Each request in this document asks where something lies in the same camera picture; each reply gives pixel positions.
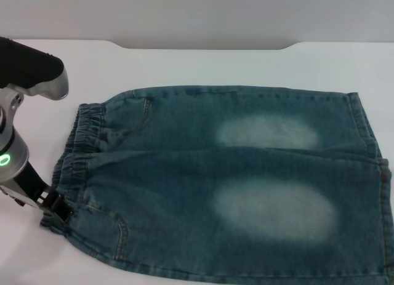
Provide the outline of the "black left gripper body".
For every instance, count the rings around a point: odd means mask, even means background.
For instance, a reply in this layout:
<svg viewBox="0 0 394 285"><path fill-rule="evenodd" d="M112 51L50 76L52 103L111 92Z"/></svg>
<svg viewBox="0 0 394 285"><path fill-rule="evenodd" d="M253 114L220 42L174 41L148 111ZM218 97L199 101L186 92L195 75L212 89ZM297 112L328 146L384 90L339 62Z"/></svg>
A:
<svg viewBox="0 0 394 285"><path fill-rule="evenodd" d="M6 195L20 206L52 209L57 204L57 192L41 179L30 163L6 182Z"/></svg>

